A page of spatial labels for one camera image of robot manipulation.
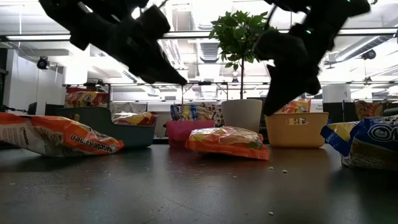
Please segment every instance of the beige basket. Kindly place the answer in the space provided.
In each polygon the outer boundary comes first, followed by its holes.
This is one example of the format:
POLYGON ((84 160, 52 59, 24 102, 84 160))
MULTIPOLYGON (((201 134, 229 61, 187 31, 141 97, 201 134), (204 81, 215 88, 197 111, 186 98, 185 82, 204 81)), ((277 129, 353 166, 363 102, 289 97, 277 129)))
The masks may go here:
POLYGON ((266 116, 268 139, 274 147, 321 147, 320 135, 329 113, 274 114, 266 116))

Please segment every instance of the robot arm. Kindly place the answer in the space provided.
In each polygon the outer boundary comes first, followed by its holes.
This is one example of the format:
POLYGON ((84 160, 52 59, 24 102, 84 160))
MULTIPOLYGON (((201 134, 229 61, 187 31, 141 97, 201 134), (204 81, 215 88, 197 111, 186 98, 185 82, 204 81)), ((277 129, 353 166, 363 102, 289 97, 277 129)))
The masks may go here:
POLYGON ((39 0, 49 17, 70 31, 70 42, 85 50, 88 44, 127 65, 147 83, 187 83, 167 61, 157 43, 170 30, 157 6, 133 19, 131 12, 148 0, 39 0))
POLYGON ((272 80, 264 104, 265 114, 270 116, 302 93, 318 93, 318 64, 334 47, 334 39, 347 19, 369 12, 370 5, 367 0, 265 1, 286 11, 307 14, 288 34, 266 31, 254 48, 261 60, 274 59, 275 67, 268 66, 272 80))

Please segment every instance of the green leaves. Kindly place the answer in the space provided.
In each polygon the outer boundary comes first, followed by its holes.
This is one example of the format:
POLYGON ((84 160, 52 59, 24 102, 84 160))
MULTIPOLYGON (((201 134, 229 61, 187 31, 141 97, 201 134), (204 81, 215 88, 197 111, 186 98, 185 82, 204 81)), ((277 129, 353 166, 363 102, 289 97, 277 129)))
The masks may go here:
POLYGON ((209 38, 219 40, 221 60, 228 61, 226 68, 233 67, 236 71, 242 58, 249 63, 253 63, 254 59, 259 62, 252 48, 257 38, 266 30, 267 15, 268 12, 256 16, 250 16, 250 13, 243 11, 233 14, 225 12, 225 16, 211 22, 213 30, 209 38))

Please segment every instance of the dark table surface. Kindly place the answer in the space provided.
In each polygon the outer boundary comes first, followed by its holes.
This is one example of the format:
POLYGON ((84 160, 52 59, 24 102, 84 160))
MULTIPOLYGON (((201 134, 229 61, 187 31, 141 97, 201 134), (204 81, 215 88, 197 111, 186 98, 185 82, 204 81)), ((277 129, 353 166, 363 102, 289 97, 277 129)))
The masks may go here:
POLYGON ((397 174, 341 167, 329 146, 271 149, 269 162, 166 145, 64 159, 13 149, 0 151, 0 223, 398 223, 397 174))

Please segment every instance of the pink plastic bin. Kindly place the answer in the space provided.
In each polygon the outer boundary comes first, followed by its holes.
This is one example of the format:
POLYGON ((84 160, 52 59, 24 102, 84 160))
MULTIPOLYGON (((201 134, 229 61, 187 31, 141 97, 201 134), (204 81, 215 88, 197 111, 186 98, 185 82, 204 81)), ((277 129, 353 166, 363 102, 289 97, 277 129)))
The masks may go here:
POLYGON ((191 131, 214 128, 214 121, 168 121, 166 125, 170 147, 184 148, 191 131))

